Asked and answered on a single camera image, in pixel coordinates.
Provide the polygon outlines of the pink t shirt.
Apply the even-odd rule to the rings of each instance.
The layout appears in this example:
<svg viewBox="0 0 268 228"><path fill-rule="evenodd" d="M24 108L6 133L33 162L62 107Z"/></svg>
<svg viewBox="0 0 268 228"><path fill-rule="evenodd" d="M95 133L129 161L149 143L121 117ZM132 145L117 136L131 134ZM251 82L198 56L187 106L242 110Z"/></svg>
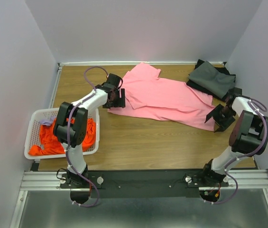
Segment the pink t shirt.
<svg viewBox="0 0 268 228"><path fill-rule="evenodd" d="M214 120L205 123L214 109L213 97L187 86L185 82L160 78L160 69L140 63L123 77L125 108L111 108L109 113L174 121L202 130L214 131Z"/></svg>

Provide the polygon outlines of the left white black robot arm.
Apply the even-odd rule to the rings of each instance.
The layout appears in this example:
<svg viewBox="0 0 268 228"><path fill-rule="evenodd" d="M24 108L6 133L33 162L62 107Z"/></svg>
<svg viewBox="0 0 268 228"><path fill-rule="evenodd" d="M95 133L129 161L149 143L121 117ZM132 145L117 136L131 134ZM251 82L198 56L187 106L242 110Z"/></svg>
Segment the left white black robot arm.
<svg viewBox="0 0 268 228"><path fill-rule="evenodd" d="M87 164L83 158L82 144L86 136L88 114L103 107L105 109L125 107L125 89L121 86L123 79L109 74L106 82L93 87L93 90L81 100L71 104L63 102L58 110L53 134L61 144L65 144L67 159L66 183L81 188L87 179Z"/></svg>

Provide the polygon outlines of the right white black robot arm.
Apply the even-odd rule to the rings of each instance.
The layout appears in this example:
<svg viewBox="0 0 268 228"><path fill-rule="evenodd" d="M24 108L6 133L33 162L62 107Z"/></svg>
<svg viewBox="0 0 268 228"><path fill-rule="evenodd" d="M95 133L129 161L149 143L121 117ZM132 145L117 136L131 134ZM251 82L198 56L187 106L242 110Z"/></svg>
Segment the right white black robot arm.
<svg viewBox="0 0 268 228"><path fill-rule="evenodd" d="M242 90L235 87L228 91L225 105L219 104L207 114L205 120L215 121L216 132L236 124L225 151L205 164L200 174L203 185L222 183L228 171L240 161L264 152L268 143L268 117L264 115L267 110L262 102L242 95Z"/></svg>

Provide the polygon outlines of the purple cloth in basket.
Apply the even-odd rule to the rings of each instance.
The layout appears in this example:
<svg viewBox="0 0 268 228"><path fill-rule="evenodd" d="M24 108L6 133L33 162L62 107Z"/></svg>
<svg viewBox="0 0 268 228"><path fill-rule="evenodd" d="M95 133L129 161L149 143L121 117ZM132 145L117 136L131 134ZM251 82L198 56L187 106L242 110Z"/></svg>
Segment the purple cloth in basket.
<svg viewBox="0 0 268 228"><path fill-rule="evenodd" d="M40 125L45 125L45 126L51 126L53 124L55 120L55 117L54 116L51 116L50 118L48 119L42 119L39 121L39 124Z"/></svg>

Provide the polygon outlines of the orange t shirt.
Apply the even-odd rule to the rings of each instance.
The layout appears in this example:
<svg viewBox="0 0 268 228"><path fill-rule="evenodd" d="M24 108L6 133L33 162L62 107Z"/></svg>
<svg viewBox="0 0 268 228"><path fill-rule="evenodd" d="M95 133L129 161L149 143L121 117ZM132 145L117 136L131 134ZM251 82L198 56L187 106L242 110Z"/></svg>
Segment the orange t shirt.
<svg viewBox="0 0 268 228"><path fill-rule="evenodd" d="M31 156L47 156L65 154L62 144L53 134L56 118L51 117L50 123L40 126L39 140L41 146L32 145L28 154ZM96 141L96 123L92 118L88 119L87 130L84 141L82 143L82 150L86 152L90 149Z"/></svg>

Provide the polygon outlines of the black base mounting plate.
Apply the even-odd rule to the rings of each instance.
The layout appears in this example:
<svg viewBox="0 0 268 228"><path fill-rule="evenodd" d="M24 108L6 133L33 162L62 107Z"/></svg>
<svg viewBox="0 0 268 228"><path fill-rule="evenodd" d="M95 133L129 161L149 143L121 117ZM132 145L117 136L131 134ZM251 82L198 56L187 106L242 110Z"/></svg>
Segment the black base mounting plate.
<svg viewBox="0 0 268 228"><path fill-rule="evenodd" d="M92 199L204 197L216 202L215 194L228 183L204 177L201 169L86 171L82 177L65 169L56 173L60 188L70 190L72 201Z"/></svg>

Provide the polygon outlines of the white plastic laundry basket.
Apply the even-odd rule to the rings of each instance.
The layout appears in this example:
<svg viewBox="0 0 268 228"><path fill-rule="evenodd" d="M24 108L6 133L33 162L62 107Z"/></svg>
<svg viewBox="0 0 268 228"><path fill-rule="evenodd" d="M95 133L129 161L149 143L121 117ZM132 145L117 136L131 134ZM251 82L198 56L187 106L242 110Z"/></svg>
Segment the white plastic laundry basket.
<svg viewBox="0 0 268 228"><path fill-rule="evenodd" d="M41 124L39 123L41 120L46 119L49 120L51 117L56 117L58 114L59 108L49 108L49 109L41 109L35 111L30 119L28 125L28 131L25 140L25 149L24 155L27 159L36 160L36 159L53 159L53 158L63 158L65 157L65 153L63 154L54 154L54 155L41 155L41 156L31 156L29 154L29 150L33 145L40 146L43 148L43 144L40 142L39 132ZM91 155L97 152L99 148L99 140L100 140L100 116L99 109L88 114L88 118L92 118L95 122L95 143L85 152L83 155Z"/></svg>

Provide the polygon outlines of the front aluminium frame rail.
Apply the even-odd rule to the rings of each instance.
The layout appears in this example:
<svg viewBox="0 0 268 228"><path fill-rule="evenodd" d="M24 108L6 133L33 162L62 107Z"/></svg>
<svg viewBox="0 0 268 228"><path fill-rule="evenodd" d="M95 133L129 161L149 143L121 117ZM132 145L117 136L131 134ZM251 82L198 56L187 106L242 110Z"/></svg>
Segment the front aluminium frame rail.
<svg viewBox="0 0 268 228"><path fill-rule="evenodd" d="M267 170L235 169L229 172L222 183L203 183L197 177L198 170L140 170L140 171L91 171L90 181L98 189L122 189L134 187L175 188L178 184L199 190L218 189L268 189ZM25 172L20 189L33 190L88 190L90 185L66 183L64 171Z"/></svg>

